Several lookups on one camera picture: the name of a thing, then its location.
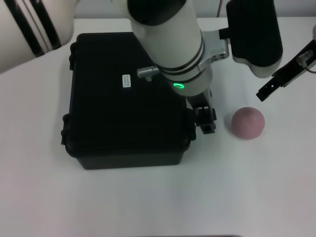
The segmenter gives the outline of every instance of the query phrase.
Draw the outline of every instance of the white robotic arm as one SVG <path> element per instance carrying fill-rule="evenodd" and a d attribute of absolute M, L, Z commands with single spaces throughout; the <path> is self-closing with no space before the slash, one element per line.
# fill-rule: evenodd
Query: white robotic arm
<path fill-rule="evenodd" d="M 0 0 L 0 73 L 69 42 L 79 0 Z"/>
<path fill-rule="evenodd" d="M 78 1 L 0 0 L 0 73 L 67 44 Z M 282 46 L 273 0 L 230 1 L 230 28 L 213 32 L 200 30 L 192 0 L 112 1 L 131 20 L 156 64 L 140 69 L 139 77 L 163 74 L 174 91 L 187 97 L 204 134 L 215 131 L 211 64 L 229 56 L 228 38 L 234 60 L 257 77 L 266 78 L 279 66 Z"/>

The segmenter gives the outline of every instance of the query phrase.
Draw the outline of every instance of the sticker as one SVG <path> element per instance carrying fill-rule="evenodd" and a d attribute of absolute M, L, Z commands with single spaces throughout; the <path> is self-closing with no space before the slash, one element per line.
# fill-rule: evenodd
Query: sticker
<path fill-rule="evenodd" d="M 123 78 L 123 87 L 124 88 L 132 86 L 130 83 L 130 75 L 123 75 L 122 78 Z"/>

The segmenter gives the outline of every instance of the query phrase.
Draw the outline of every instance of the pink ball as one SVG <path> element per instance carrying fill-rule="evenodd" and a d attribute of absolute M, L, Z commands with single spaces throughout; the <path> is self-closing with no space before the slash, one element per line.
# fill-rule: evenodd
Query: pink ball
<path fill-rule="evenodd" d="M 251 107 L 238 110 L 232 119 L 233 133 L 242 139 L 254 139 L 261 135 L 265 127 L 263 114 Z"/>

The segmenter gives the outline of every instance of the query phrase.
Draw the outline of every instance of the black plastic case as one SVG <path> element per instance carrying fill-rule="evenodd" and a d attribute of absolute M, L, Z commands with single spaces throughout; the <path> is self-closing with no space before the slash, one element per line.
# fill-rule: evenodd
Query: black plastic case
<path fill-rule="evenodd" d="M 71 52 L 68 154 L 85 169 L 179 164 L 196 138 L 193 111 L 164 77 L 137 77 L 154 64 L 133 33 L 82 34 Z"/>

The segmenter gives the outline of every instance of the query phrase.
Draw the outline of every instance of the white wall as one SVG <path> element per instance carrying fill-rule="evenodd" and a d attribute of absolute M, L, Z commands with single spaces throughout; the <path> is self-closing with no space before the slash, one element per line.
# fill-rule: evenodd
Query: white wall
<path fill-rule="evenodd" d="M 215 17 L 219 0 L 194 0 L 199 17 Z M 121 18 L 119 10 L 110 0 L 81 0 L 76 12 L 77 18 Z"/>
<path fill-rule="evenodd" d="M 219 0 L 193 0 L 198 17 L 216 17 Z M 222 15 L 226 16 L 224 0 Z M 278 16 L 316 16 L 316 0 L 275 0 Z M 81 0 L 76 18 L 122 18 L 110 0 Z"/>

